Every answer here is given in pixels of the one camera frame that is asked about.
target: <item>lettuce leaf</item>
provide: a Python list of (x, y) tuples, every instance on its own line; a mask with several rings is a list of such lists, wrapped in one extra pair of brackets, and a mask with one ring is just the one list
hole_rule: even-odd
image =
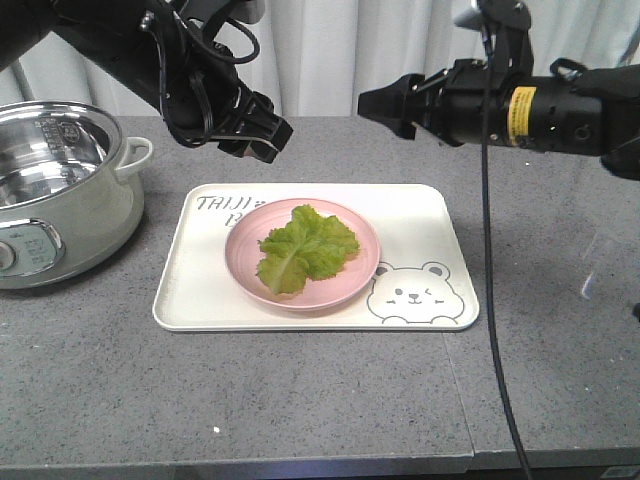
[(276, 295), (299, 292), (307, 278), (335, 276), (360, 249), (355, 233), (338, 217), (323, 217), (311, 205), (294, 208), (289, 223), (258, 243), (267, 254), (258, 277)]

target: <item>plate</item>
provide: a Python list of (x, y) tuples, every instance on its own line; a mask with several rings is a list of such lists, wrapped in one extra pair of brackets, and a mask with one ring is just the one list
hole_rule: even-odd
[[(291, 211), (305, 204), (322, 216), (336, 215), (355, 233), (360, 251), (335, 277), (307, 280), (297, 294), (274, 295), (256, 275), (257, 265), (265, 256), (258, 241), (274, 228), (284, 227), (291, 220)], [(225, 243), (225, 262), (238, 285), (254, 300), (290, 311), (319, 311), (347, 302), (369, 284), (379, 261), (380, 242), (364, 218), (340, 204), (314, 198), (279, 200), (256, 208), (233, 227)]]

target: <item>white tray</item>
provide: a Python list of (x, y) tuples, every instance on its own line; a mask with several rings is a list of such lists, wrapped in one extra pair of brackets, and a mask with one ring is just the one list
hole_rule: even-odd
[[(226, 268), (225, 241), (243, 214), (294, 197), (340, 203), (378, 234), (381, 268), (367, 288), (335, 310), (299, 313), (259, 304)], [(153, 315), (172, 331), (456, 331), (476, 320), (478, 308), (444, 198), (431, 187), (208, 184), (186, 197)]]

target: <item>pot handle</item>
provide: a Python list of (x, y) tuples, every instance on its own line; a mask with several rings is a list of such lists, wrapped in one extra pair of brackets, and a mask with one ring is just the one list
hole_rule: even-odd
[[(143, 137), (127, 137), (126, 151), (114, 172), (119, 181), (124, 181), (134, 173), (138, 173), (153, 159), (153, 143)], [(131, 161), (138, 148), (146, 148), (147, 153), (138, 160)]]

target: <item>bear cartoon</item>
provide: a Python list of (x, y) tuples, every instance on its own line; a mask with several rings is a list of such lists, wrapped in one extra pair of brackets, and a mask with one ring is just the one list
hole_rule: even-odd
[(367, 306), (384, 325), (457, 325), (464, 302), (448, 282), (449, 276), (449, 269), (439, 262), (428, 262), (420, 268), (394, 268), (381, 262)]

